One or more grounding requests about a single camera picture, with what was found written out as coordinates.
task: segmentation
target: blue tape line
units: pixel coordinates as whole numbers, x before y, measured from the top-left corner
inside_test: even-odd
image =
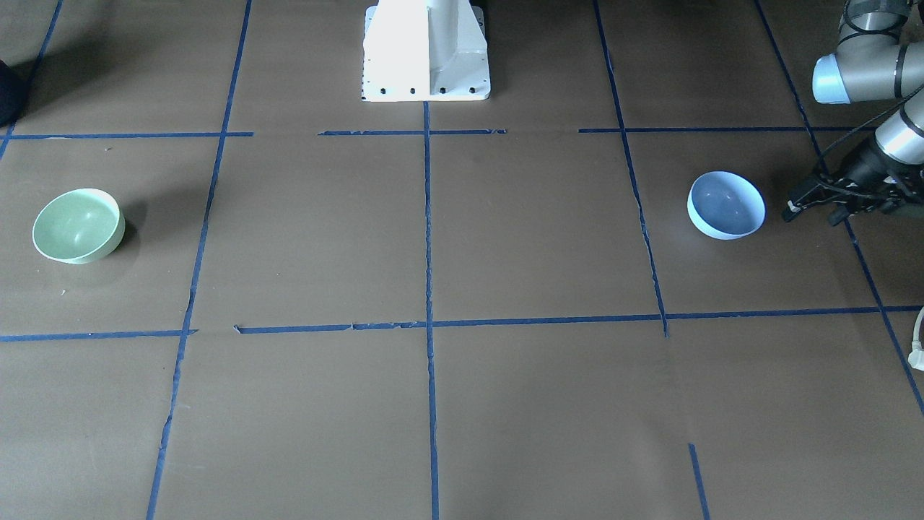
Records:
[[[10,136],[12,141],[42,139],[170,139],[187,137],[253,137],[252,131],[175,131],[152,133],[33,133]]]
[[[916,313],[921,310],[921,307],[924,307],[924,303],[921,305],[886,305],[883,308],[889,313]]]
[[[878,127],[863,127],[862,130],[874,131]],[[628,133],[710,133],[710,132],[801,132],[806,131],[805,127],[651,127],[651,128],[628,128]],[[851,131],[850,127],[817,127],[815,131]],[[577,129],[577,133],[620,133],[623,129]]]
[[[872,291],[872,296],[876,300],[876,305],[878,306],[882,316],[882,322],[885,324],[885,328],[889,332],[889,338],[892,340],[895,353],[898,355],[898,361],[901,363],[902,369],[905,370],[905,377],[908,379],[908,385],[911,386],[911,392],[915,396],[915,401],[918,402],[918,409],[920,410],[921,414],[924,415],[924,401],[921,400],[918,384],[915,382],[914,376],[911,375],[911,367],[908,365],[908,361],[905,359],[905,351],[902,350],[902,347],[898,342],[898,338],[895,337],[895,331],[892,328],[892,321],[889,319],[885,305],[882,304],[882,298],[879,295],[879,290],[876,288],[876,282],[874,282],[872,279],[872,273],[869,271],[869,265],[867,265],[866,258],[863,256],[863,251],[860,249],[860,243],[857,240],[857,235],[854,234],[854,229],[850,225],[849,221],[845,221],[844,224],[847,229],[847,235],[850,237],[850,241],[854,245],[854,251],[857,252],[857,259],[859,259],[860,266],[863,267],[863,275],[866,277],[867,283],[869,284],[869,289]]]
[[[887,312],[917,312],[922,305],[897,305],[884,307]],[[774,316],[834,316],[876,314],[879,307],[834,307],[822,309],[779,309],[768,311],[722,311],[706,313],[671,313],[667,319],[719,319],[737,317],[774,317]],[[647,315],[610,315],[610,316],[551,316],[551,317],[512,317],[496,319],[454,319],[433,320],[434,328],[456,327],[490,327],[505,325],[553,325],[568,323],[619,323],[627,321],[660,321],[660,314]],[[332,325],[297,325],[286,327],[241,327],[234,325],[239,334],[285,334],[298,332],[328,332],[343,330],[389,330],[397,328],[426,328],[426,321],[396,321],[384,323],[345,323]]]
[[[696,489],[699,493],[699,507],[702,509],[702,519],[710,520],[709,503],[706,501],[706,489],[702,485],[702,473],[699,471],[699,457],[696,454],[696,446],[690,442],[688,447],[690,449],[690,462],[693,464],[693,476],[696,478]]]
[[[622,321],[660,321],[661,315],[514,317],[502,319],[456,319],[433,322],[437,328],[484,327],[499,325],[549,325],[561,323],[617,323]]]
[[[56,340],[111,340],[120,338],[175,338],[182,330],[125,330],[120,332],[73,332],[63,334],[19,334],[0,336],[0,343]]]
[[[610,89],[613,91],[613,105],[616,109],[616,119],[619,122],[619,128],[623,140],[623,151],[626,154],[626,165],[629,169],[629,180],[632,182],[632,194],[635,196],[638,204],[638,223],[641,226],[641,234],[645,239],[645,248],[648,250],[648,261],[651,267],[651,281],[654,284],[654,295],[658,300],[658,310],[661,313],[661,322],[664,328],[664,337],[670,336],[667,326],[667,314],[664,312],[664,300],[661,296],[661,283],[658,281],[658,269],[654,265],[654,252],[651,250],[651,238],[648,234],[648,225],[645,223],[645,210],[642,209],[641,195],[638,193],[638,182],[635,175],[635,167],[632,165],[632,152],[629,150],[628,134],[625,131],[626,122],[623,120],[623,110],[619,104],[619,93],[616,91],[616,77],[613,72],[613,60],[610,57],[610,47],[606,42],[606,33],[603,30],[603,18],[600,14],[600,3],[593,0],[593,11],[597,17],[597,30],[600,33],[600,45],[603,49],[603,58],[606,62],[606,73],[610,78]]]
[[[390,330],[395,328],[425,328],[426,322],[396,321],[392,323],[344,323],[335,325],[295,325],[289,327],[241,327],[234,325],[238,334],[286,334],[293,332],[336,332],[342,330]]]
[[[717,313],[674,313],[668,319],[710,319],[720,317],[830,316],[861,315],[880,312],[879,307],[841,307],[830,309],[784,309],[774,311],[728,311]]]
[[[323,137],[362,137],[370,135],[492,135],[506,134],[506,129],[484,130],[326,130],[318,135]]]
[[[433,362],[433,264],[432,264],[432,206],[431,206],[431,155],[430,155],[430,103],[423,103],[423,186],[424,216],[426,219],[427,257],[427,374],[430,400],[430,489],[432,519],[440,520],[440,472],[436,450],[436,365]]]
[[[773,53],[776,55],[776,60],[780,64],[780,68],[783,69],[783,75],[786,78],[786,84],[789,85],[789,91],[793,95],[793,99],[796,101],[796,108],[798,108],[799,115],[802,117],[802,123],[805,124],[806,130],[808,131],[808,136],[811,139],[812,146],[815,148],[815,153],[821,155],[821,148],[818,146],[818,140],[815,139],[815,132],[812,130],[811,124],[809,123],[809,115],[806,113],[806,108],[802,105],[802,99],[799,96],[799,92],[796,90],[796,84],[793,83],[793,77],[789,74],[789,68],[786,66],[786,62],[783,60],[783,54],[780,53],[780,46],[776,44],[776,38],[773,37],[773,30],[770,28],[770,22],[767,20],[767,15],[763,11],[763,7],[760,5],[760,0],[754,0],[754,7],[757,8],[758,15],[760,15],[760,21],[763,23],[763,29],[767,32],[767,37],[770,39],[770,45],[773,48]]]
[[[202,228],[199,236],[199,249],[196,252],[196,264],[192,270],[192,281],[189,284],[189,304],[186,314],[183,317],[183,330],[180,334],[179,345],[176,349],[176,365],[174,367],[173,387],[170,391],[170,412],[164,422],[164,431],[161,434],[161,446],[157,453],[157,466],[154,469],[154,479],[151,486],[151,498],[148,500],[147,520],[153,520],[154,512],[157,506],[157,497],[160,492],[161,478],[164,474],[164,461],[166,459],[167,446],[170,442],[170,430],[173,425],[174,413],[176,411],[176,396],[179,393],[179,381],[183,363],[186,356],[186,344],[189,337],[189,327],[192,322],[192,310],[196,304],[196,292],[199,288],[199,275],[202,269],[202,258],[205,255],[205,241],[209,233],[209,215],[212,212],[212,202],[215,196],[215,185],[218,182],[218,173],[221,170],[222,155],[225,152],[225,138],[228,129],[228,122],[231,119],[231,107],[234,103],[234,92],[237,87],[237,74],[240,71],[240,61],[244,53],[244,42],[247,38],[247,27],[250,20],[250,5],[252,0],[247,0],[244,9],[244,21],[241,24],[240,39],[237,42],[237,56],[235,57],[234,72],[231,74],[231,85],[228,87],[227,103],[225,104],[225,119],[222,123],[222,135],[218,138],[218,150],[215,152],[215,164],[212,171],[212,182],[209,186],[209,196],[205,203],[205,215],[202,218]]]
[[[423,135],[423,130],[327,130],[318,135],[324,137],[357,137],[364,135]]]
[[[492,135],[506,134],[505,129],[485,129],[485,130],[430,130],[430,135]]]
[[[27,91],[31,88],[32,82],[35,81],[35,75],[39,70],[39,66],[42,64],[42,60],[45,58],[45,53],[48,51],[48,43],[52,41],[52,34],[55,33],[55,27],[57,26],[57,20],[61,15],[61,7],[63,5],[64,0],[58,0],[57,5],[55,6],[55,12],[52,15],[52,21],[48,24],[48,31],[45,32],[45,39],[42,41],[42,48],[39,49],[39,55],[35,57],[35,62],[32,63],[32,70],[29,71],[29,77],[26,79]],[[17,119],[14,119],[6,127],[6,134],[4,135],[3,142],[0,142],[0,159],[3,159],[3,156],[6,153],[6,147],[9,145],[10,136],[13,135],[13,130],[16,128],[16,122]]]

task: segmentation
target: grid square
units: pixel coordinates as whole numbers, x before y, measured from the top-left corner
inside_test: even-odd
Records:
[[[921,411],[879,315],[671,327],[716,518],[918,514],[905,490],[922,477],[924,455],[907,448],[924,441]]]
[[[441,518],[699,516],[660,323],[434,334]]]
[[[178,329],[189,301],[215,139],[13,141],[0,162],[0,333]],[[126,235],[109,256],[61,264],[33,247],[57,195],[109,192]]]
[[[804,134],[633,134],[629,140],[669,314],[876,304],[849,237],[832,229],[824,212],[783,222],[787,192],[815,159]],[[718,241],[693,226],[690,186],[712,170],[735,172],[761,191],[767,216],[757,232]]]
[[[65,2],[17,133],[221,129],[244,4]]]
[[[435,129],[618,126],[591,2],[508,0],[485,12],[491,97],[433,103]]]
[[[423,139],[225,147],[193,325],[424,319]]]
[[[612,135],[434,137],[432,212],[438,319],[658,313]]]
[[[143,518],[176,338],[5,343],[2,515]]]
[[[157,518],[431,518],[423,330],[188,342]]]
[[[286,135],[420,130],[420,104],[360,99],[363,24],[375,3],[255,2],[231,127]]]
[[[628,127],[803,125],[750,2],[605,2]]]

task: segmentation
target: green bowl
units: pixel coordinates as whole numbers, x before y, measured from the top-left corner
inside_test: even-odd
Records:
[[[125,216],[109,193],[81,188],[58,195],[35,218],[32,243],[44,256],[87,264],[110,254],[125,235]]]

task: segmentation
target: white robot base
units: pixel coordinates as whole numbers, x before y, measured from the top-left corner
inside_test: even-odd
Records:
[[[380,0],[366,10],[361,96],[480,101],[491,93],[484,12],[468,0]]]

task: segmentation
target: floor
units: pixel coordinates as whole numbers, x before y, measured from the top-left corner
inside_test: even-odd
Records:
[[[427,105],[359,100],[371,3],[0,3],[0,519],[921,517],[924,227],[779,217],[883,106],[812,99],[840,2],[488,2]],[[88,186],[121,246],[38,255]]]

